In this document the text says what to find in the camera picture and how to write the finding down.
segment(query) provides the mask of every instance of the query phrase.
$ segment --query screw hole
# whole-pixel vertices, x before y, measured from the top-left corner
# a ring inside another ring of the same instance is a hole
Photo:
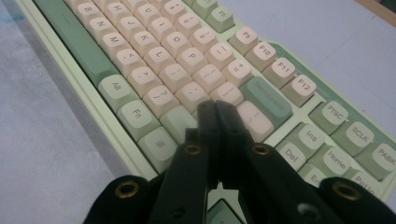
[[[356,189],[339,181],[332,184],[332,190],[339,196],[350,201],[357,201],[361,198],[361,194]]]
[[[253,151],[262,156],[265,156],[268,153],[270,153],[270,149],[262,145],[253,146]]]
[[[132,181],[121,182],[116,188],[116,196],[121,199],[131,198],[139,191],[139,185]]]
[[[184,151],[190,155],[197,155],[201,153],[201,148],[196,145],[189,145],[184,147]]]
[[[297,205],[298,212],[309,221],[321,220],[321,213],[312,204],[300,203]]]

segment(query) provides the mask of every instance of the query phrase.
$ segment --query mechanical keyboard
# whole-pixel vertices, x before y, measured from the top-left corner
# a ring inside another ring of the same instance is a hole
[[[311,185],[343,176],[383,201],[396,186],[395,139],[217,0],[16,2],[133,175],[163,172],[212,99]],[[243,222],[236,195],[212,190],[208,223]]]

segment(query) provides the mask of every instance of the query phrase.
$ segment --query keycap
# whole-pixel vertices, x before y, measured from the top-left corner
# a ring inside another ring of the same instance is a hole
[[[261,77],[252,78],[240,87],[240,91],[245,100],[257,106],[271,120],[275,129],[292,114],[289,102]]]
[[[367,189],[370,193],[378,195],[380,191],[379,183],[372,176],[364,173],[361,170],[350,168],[345,174],[344,178],[350,179],[355,183]]]
[[[208,211],[206,224],[242,224],[229,205],[219,200]]]
[[[262,74],[278,89],[294,78],[295,66],[286,58],[279,58],[268,66]]]
[[[205,53],[209,63],[214,64],[219,70],[232,62],[235,57],[231,48],[224,43],[217,43]]]
[[[235,59],[229,63],[221,70],[221,73],[227,81],[233,83],[238,88],[253,76],[250,66],[239,59]]]
[[[69,8],[53,4],[41,9],[95,87],[103,78],[120,73]]]
[[[308,162],[315,165],[326,176],[341,176],[349,169],[351,160],[339,147],[323,145]]]
[[[160,122],[141,100],[124,105],[117,116],[135,140],[160,127]]]
[[[186,37],[190,37],[196,30],[202,27],[199,19],[190,12],[181,15],[175,21],[175,26]]]
[[[149,50],[143,60],[157,75],[160,74],[160,72],[165,67],[176,62],[175,59],[163,47],[157,47]]]
[[[293,81],[282,88],[283,94],[295,105],[301,107],[311,96],[314,95],[317,84],[306,75],[299,75]]]
[[[88,26],[90,20],[103,17],[103,14],[94,3],[82,3],[77,6],[76,16],[84,26]]]
[[[218,6],[213,9],[205,21],[219,34],[235,26],[235,23],[233,23],[233,13],[224,6]]]
[[[212,92],[225,82],[223,74],[211,63],[194,73],[192,79],[194,79],[194,81],[196,81],[207,93]]]
[[[95,38],[96,42],[100,42],[104,35],[117,32],[106,17],[97,17],[90,20],[90,25],[87,27],[88,32]]]
[[[377,180],[396,170],[396,151],[384,143],[370,143],[355,160]]]
[[[185,142],[186,129],[197,127],[197,121],[183,105],[166,112],[160,118],[160,123],[179,145]]]
[[[172,57],[176,58],[181,52],[191,48],[191,43],[181,32],[173,32],[168,35],[161,45],[168,50]]]
[[[110,33],[104,35],[99,45],[102,50],[107,54],[107,56],[112,60],[116,58],[116,55],[120,50],[128,49],[131,47],[125,40],[125,38],[120,35],[120,33]]]
[[[171,0],[161,8],[161,13],[172,23],[175,23],[186,12],[186,8],[180,0]]]
[[[100,82],[98,89],[116,113],[123,105],[139,99],[139,96],[121,75],[104,78]]]
[[[145,96],[143,96],[143,101],[157,119],[165,112],[179,105],[178,99],[164,85],[149,90]]]
[[[180,63],[184,69],[190,74],[193,74],[198,69],[207,64],[207,59],[197,48],[189,48],[184,50],[177,56],[176,61]]]
[[[196,82],[190,82],[175,93],[176,98],[190,113],[196,110],[198,104],[210,100],[209,95]]]
[[[306,162],[304,153],[288,140],[282,140],[276,146],[276,150],[295,171],[298,171]]]
[[[148,31],[154,35],[158,42],[161,42],[168,35],[175,32],[176,28],[168,19],[160,17],[148,25]]]
[[[143,24],[148,25],[157,18],[161,17],[160,11],[152,4],[145,4],[134,12],[134,16]]]
[[[128,77],[129,84],[134,88],[136,93],[143,96],[154,87],[161,86],[163,83],[155,73],[147,66],[136,68]]]
[[[134,16],[127,16],[120,19],[119,23],[117,23],[117,29],[128,42],[136,33],[146,30],[142,23]]]
[[[358,121],[344,122],[331,138],[350,156],[359,154],[374,140],[374,134],[364,124]]]
[[[212,48],[218,43],[215,33],[207,27],[201,27],[189,38],[191,44],[198,48],[202,53]]]
[[[164,127],[159,127],[142,137],[138,145],[159,174],[169,167],[177,149],[177,144]]]
[[[172,93],[192,82],[191,76],[179,63],[173,63],[167,66],[161,71],[158,77]]]
[[[262,41],[251,49],[245,57],[257,70],[262,72],[276,60],[276,50],[269,43]]]
[[[217,0],[197,0],[192,4],[191,8],[199,17],[205,20],[213,9],[218,6]]]
[[[258,36],[250,27],[244,26],[228,41],[240,54],[246,55],[258,44]]]
[[[309,118],[326,134],[334,132],[347,119],[347,116],[347,110],[335,101],[322,102],[309,114]]]
[[[140,55],[144,57],[149,50],[160,47],[158,40],[149,32],[142,31],[136,33],[130,40],[132,48]]]
[[[122,3],[134,13],[139,7],[147,4],[148,0],[122,0]]]
[[[325,140],[320,130],[309,123],[300,123],[285,139],[297,146],[306,158],[310,158],[323,145]]]
[[[271,120],[265,117],[253,103],[244,101],[237,110],[255,142],[263,141],[274,131]]]
[[[117,53],[115,60],[113,60],[113,63],[125,78],[127,78],[136,68],[146,66],[145,61],[143,61],[137,52],[131,47],[120,50]]]
[[[317,188],[319,187],[320,182],[327,178],[325,174],[310,163],[306,163],[297,173],[305,182]]]
[[[115,26],[119,23],[120,19],[132,16],[131,11],[121,2],[108,4],[105,7],[104,13]]]

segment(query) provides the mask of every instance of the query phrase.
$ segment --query space bar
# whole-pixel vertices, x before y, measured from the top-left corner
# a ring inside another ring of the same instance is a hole
[[[63,0],[35,0],[35,4],[95,87],[103,78],[120,73]]]

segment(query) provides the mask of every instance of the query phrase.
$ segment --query white desk surface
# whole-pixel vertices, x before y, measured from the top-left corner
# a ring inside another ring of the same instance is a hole
[[[396,28],[353,0],[222,0],[396,136]],[[80,223],[126,174],[11,0],[0,2],[0,220]],[[396,211],[396,196],[388,202]]]

